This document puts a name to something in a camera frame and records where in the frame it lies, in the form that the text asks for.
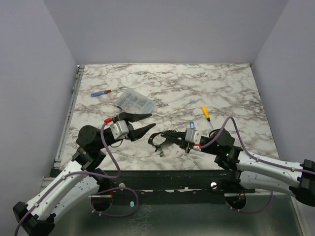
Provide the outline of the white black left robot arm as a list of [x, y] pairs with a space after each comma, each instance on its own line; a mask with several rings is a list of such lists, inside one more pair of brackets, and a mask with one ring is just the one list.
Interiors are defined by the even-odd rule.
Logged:
[[151, 116], [151, 113], [122, 112], [105, 119], [101, 128], [83, 126], [76, 140], [78, 149], [67, 165], [35, 197], [13, 207], [18, 221], [14, 234], [23, 228], [30, 236], [47, 236], [57, 218], [80, 199], [105, 193], [110, 181], [118, 179], [122, 173], [109, 146], [122, 140], [141, 139], [155, 124], [134, 129], [132, 123]]

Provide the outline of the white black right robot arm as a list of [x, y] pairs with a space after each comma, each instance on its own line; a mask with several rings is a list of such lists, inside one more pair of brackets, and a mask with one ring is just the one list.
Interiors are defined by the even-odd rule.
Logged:
[[226, 180], [231, 192], [240, 189], [264, 189], [293, 196], [307, 206], [315, 205], [315, 163], [305, 159], [302, 163], [281, 161], [235, 146], [235, 139], [223, 129], [215, 129], [202, 136], [195, 129], [164, 131], [162, 137], [178, 145], [186, 153], [200, 151], [215, 156], [215, 163], [239, 174]]

